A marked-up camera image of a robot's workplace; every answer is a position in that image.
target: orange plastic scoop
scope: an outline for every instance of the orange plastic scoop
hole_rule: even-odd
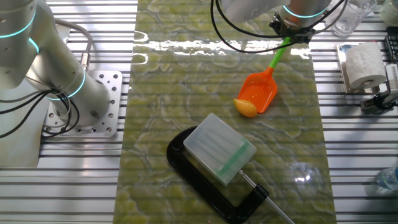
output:
[[[290,42],[290,37],[286,37],[282,45],[287,45]],[[257,108],[258,113],[263,113],[274,99],[278,86],[272,78],[274,69],[283,56],[286,48],[279,49],[275,54],[274,59],[265,72],[253,73],[246,78],[241,91],[238,95],[238,100],[250,101]]]

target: toilet paper roll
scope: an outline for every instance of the toilet paper roll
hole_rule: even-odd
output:
[[[386,81],[383,57],[377,43],[360,44],[346,52],[346,69],[352,89],[367,89]]]

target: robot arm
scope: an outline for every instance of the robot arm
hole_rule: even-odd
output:
[[[331,0],[221,0],[224,13],[232,22],[246,22],[266,11],[283,6],[278,14],[291,29],[301,29],[316,22]]]
[[[21,84],[39,52],[30,38],[36,0],[0,2],[0,88]]]
[[[25,77],[35,80],[29,82],[38,90],[51,86],[73,100],[80,111],[78,127],[96,123],[108,110],[108,89],[88,75],[60,38],[47,3],[0,0],[0,88],[15,88]],[[48,99],[64,117],[65,105],[54,95]]]

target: teal light ring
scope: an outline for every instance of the teal light ring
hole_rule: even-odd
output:
[[[84,71],[83,81],[82,81],[81,85],[79,86],[79,88],[74,93],[69,95],[68,98],[72,98],[73,96],[75,96],[83,88],[83,85],[85,84],[85,81],[86,81],[86,72]],[[53,98],[48,98],[48,97],[46,97],[46,98],[49,99],[49,100],[54,100],[54,101],[61,100],[61,99],[53,99]]]
[[[2,38],[7,38],[7,37],[13,37],[13,36],[15,36],[15,35],[20,34],[21,32],[24,32],[28,27],[30,27],[30,25],[32,25],[33,20],[35,19],[35,16],[36,16],[36,11],[35,11],[35,14],[33,15],[32,20],[30,21],[30,23],[29,23],[27,26],[25,26],[23,29],[21,29],[20,31],[15,32],[15,33],[13,33],[13,34],[0,35],[0,39],[2,39]]]
[[[39,46],[37,46],[36,42],[32,38],[29,38],[29,42],[36,48],[37,53],[39,53]]]
[[[322,12],[319,12],[318,14],[315,14],[315,15],[312,15],[312,16],[300,16],[300,15],[297,15],[297,14],[293,13],[292,11],[290,11],[286,6],[284,6],[284,9],[285,9],[288,13],[290,13],[291,15],[293,15],[293,16],[295,16],[295,17],[303,18],[303,19],[308,19],[308,18],[313,18],[313,17],[319,16],[320,14],[324,13],[324,12],[326,11],[327,8],[324,9],[324,10],[322,10]]]

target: clear plastic box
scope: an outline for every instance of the clear plastic box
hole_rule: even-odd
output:
[[[213,113],[186,138],[184,146],[224,186],[257,151]]]

